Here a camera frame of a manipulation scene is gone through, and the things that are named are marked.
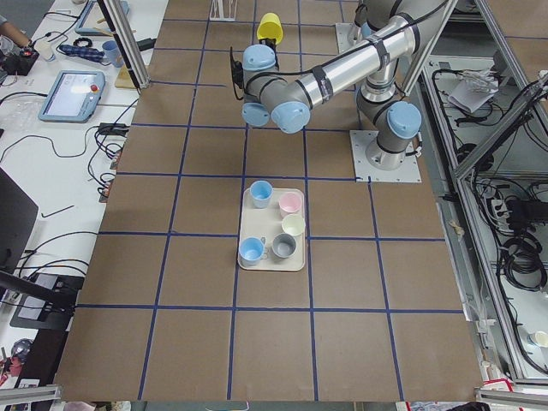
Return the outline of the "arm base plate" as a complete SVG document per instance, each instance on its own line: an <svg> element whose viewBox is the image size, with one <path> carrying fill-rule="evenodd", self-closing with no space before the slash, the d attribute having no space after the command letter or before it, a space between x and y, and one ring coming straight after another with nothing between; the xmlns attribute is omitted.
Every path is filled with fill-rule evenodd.
<svg viewBox="0 0 548 411"><path fill-rule="evenodd" d="M350 143L357 182L421 183L419 153L412 140L404 152L389 153L378 145L376 130L351 130Z"/></svg>
<svg viewBox="0 0 548 411"><path fill-rule="evenodd" d="M361 28L354 23L337 23L335 25L335 32L339 54L354 47L362 38Z"/></svg>

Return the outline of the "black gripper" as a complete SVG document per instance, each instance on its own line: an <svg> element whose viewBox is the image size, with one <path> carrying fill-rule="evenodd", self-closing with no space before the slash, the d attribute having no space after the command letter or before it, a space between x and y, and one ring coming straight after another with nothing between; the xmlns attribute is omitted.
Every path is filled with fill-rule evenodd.
<svg viewBox="0 0 548 411"><path fill-rule="evenodd" d="M262 45L268 46L270 49L272 49L274 52L277 51L277 41L275 39L261 39L259 41Z"/></svg>

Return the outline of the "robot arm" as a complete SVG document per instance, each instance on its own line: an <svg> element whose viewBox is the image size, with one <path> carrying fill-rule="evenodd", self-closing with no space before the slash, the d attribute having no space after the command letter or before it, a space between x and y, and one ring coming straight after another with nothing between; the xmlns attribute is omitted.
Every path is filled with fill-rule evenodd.
<svg viewBox="0 0 548 411"><path fill-rule="evenodd" d="M242 91L243 120L254 127L274 122L284 133L302 130L314 107L352 85L356 104L377 128L366 161L379 170L399 168L420 131L419 110L402 97L442 32L453 1L361 1L355 11L354 44L293 80L279 69L276 48L283 39L277 15L263 16L258 42L241 61L231 61L233 82Z"/></svg>

